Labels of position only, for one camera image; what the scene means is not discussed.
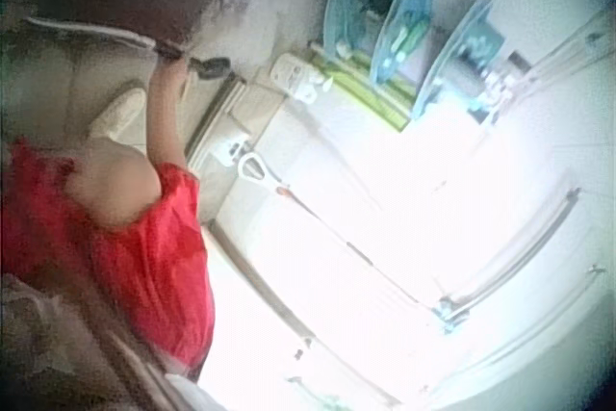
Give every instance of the red shirt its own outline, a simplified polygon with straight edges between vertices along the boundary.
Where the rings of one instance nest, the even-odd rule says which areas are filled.
[[[189,367],[210,349],[214,300],[198,224],[198,180],[157,168],[161,199],[120,231],[96,226],[64,194],[73,164],[13,148],[3,192],[2,272],[23,281],[48,259],[93,278],[146,341]]]

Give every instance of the person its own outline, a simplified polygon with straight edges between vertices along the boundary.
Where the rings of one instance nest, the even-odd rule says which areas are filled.
[[[147,96],[131,90],[120,97],[70,157],[15,143],[2,204],[2,273],[30,284],[52,262],[86,275],[174,372],[199,368],[215,322],[199,182],[187,171],[176,130],[188,72],[185,59],[159,59]],[[114,118],[117,128],[140,110],[140,98],[146,156],[103,137],[101,128],[111,126],[112,135]]]

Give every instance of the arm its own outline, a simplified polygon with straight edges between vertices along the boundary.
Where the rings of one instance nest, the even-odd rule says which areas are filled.
[[[185,59],[170,62],[159,59],[150,78],[146,109],[147,157],[154,166],[170,163],[186,169],[180,142],[175,107],[188,77]]]

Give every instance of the hand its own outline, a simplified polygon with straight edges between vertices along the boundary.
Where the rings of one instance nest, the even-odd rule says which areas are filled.
[[[159,89],[179,94],[188,77],[189,63],[186,58],[169,60],[159,57],[150,84],[156,85]]]

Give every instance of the blue shelf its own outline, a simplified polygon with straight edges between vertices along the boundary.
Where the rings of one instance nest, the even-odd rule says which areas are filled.
[[[425,79],[423,80],[422,87],[417,95],[417,101],[413,107],[413,119],[418,119],[424,114],[425,106],[433,92],[434,80],[441,73],[445,64],[463,42],[466,33],[474,25],[476,25],[476,23],[485,20],[491,7],[492,0],[475,0],[464,18],[462,18],[460,24],[458,24],[455,28],[448,41],[445,43],[445,47],[443,47],[443,50],[441,50],[441,53],[434,61],[432,67],[429,69]]]
[[[404,41],[402,28],[406,29],[406,35],[411,36],[413,28],[419,27],[420,37],[417,37],[413,47],[417,47],[424,38],[429,25],[432,0],[394,0],[392,7],[381,29],[374,54],[370,78],[374,84],[383,84],[391,79],[397,72],[398,67],[408,58],[405,54],[401,61],[397,60],[399,43]]]
[[[351,49],[359,47],[361,41],[361,6],[353,0],[328,0],[323,28],[323,49],[335,57],[339,41]]]

